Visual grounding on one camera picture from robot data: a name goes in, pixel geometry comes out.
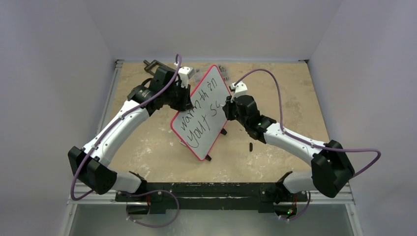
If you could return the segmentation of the red framed whiteboard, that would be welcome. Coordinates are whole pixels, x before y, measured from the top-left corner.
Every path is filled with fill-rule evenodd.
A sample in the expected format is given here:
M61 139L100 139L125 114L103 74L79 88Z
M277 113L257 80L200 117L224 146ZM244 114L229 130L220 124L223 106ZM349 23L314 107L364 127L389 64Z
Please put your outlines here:
M212 65L191 93L193 109L178 112L170 127L204 161L227 122L222 106L231 93L217 65Z

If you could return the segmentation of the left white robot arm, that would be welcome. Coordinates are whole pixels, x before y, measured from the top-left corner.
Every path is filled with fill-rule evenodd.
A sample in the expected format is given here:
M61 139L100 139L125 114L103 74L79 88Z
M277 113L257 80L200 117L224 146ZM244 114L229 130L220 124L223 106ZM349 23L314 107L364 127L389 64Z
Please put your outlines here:
M134 87L120 111L98 135L68 152L73 182L80 181L100 195L116 190L127 192L134 201L144 199L147 188L139 174L112 170L109 165L126 139L155 111L165 105L180 112L193 108L189 79L194 73L192 67L159 67L152 78Z

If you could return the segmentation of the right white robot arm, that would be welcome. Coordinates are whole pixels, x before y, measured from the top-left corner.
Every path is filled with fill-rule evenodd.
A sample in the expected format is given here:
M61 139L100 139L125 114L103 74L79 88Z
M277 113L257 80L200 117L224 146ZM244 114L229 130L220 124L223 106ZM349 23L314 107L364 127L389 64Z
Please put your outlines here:
M355 174L340 143L309 140L286 129L276 120L261 115L250 95L238 98L229 95L222 109L226 119L239 122L252 139L281 148L310 166L306 172L289 171L276 182L278 200L288 200L295 193L311 190L334 198Z

